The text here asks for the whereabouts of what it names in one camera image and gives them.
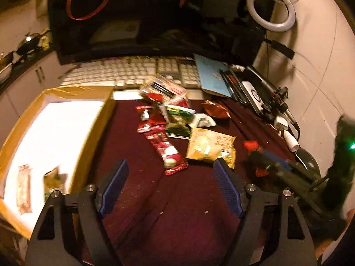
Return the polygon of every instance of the dark red cloth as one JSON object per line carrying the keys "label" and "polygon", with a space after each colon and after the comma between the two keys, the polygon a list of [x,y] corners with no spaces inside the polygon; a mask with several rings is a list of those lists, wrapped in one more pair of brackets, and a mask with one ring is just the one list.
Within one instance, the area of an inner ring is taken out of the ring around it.
{"label": "dark red cloth", "polygon": [[[217,102],[230,110],[231,119],[216,121],[218,125],[210,129],[237,137],[235,172],[240,177],[250,181],[243,165],[247,158],[245,140],[257,140],[280,157],[294,159],[277,132],[251,110],[230,99]],[[189,168],[166,176],[161,157],[144,135],[137,133],[135,107],[139,105],[144,101],[117,102],[92,166],[93,182],[119,159],[127,159],[130,168],[114,211],[103,220],[112,244],[126,266],[219,265],[239,219],[223,200],[212,164],[190,160]],[[192,108],[203,112],[201,101],[192,101]],[[171,142],[186,154],[189,141]]]}

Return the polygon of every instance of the silver bolt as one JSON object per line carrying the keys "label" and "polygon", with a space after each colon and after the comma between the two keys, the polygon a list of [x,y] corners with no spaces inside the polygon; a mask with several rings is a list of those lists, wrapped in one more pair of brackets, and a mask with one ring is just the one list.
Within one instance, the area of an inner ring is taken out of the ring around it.
{"label": "silver bolt", "polygon": [[285,189],[282,191],[282,193],[286,196],[286,197],[290,197],[292,195],[292,192],[289,189]]}
{"label": "silver bolt", "polygon": [[95,187],[96,186],[94,184],[89,184],[86,186],[86,191],[89,191],[89,192],[94,191]]}
{"label": "silver bolt", "polygon": [[256,186],[255,184],[249,184],[246,186],[246,189],[248,189],[249,191],[255,191],[256,190]]}
{"label": "silver bolt", "polygon": [[53,191],[50,195],[53,197],[53,198],[57,198],[60,194],[60,191],[59,190],[55,190]]}

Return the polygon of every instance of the keyboard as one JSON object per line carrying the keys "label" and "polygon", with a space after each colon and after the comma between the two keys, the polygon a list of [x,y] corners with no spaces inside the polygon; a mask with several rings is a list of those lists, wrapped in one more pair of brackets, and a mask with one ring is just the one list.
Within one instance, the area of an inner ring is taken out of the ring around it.
{"label": "keyboard", "polygon": [[82,63],[68,72],[61,86],[110,85],[138,89],[156,74],[186,89],[200,89],[195,61],[188,57],[123,57]]}

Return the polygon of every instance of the open box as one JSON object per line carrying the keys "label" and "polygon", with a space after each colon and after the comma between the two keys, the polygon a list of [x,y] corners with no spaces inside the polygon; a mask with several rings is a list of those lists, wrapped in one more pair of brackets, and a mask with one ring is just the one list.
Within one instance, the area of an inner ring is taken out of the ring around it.
{"label": "open box", "polygon": [[[113,87],[60,87],[43,91],[27,108],[0,150],[0,213],[24,237],[44,206],[43,175],[59,166],[65,193],[86,184],[97,143],[113,112]],[[17,209],[17,174],[31,168],[31,213]]]}

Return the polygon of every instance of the white ring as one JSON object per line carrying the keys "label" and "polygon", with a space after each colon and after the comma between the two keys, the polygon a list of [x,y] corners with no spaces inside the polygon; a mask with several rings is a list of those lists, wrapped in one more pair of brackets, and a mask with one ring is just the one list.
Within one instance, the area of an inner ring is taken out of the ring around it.
{"label": "white ring", "polygon": [[282,0],[288,9],[288,17],[282,23],[270,23],[259,16],[254,7],[255,0],[246,0],[246,6],[253,19],[264,28],[273,32],[285,32],[290,30],[296,22],[296,11],[290,0]]}

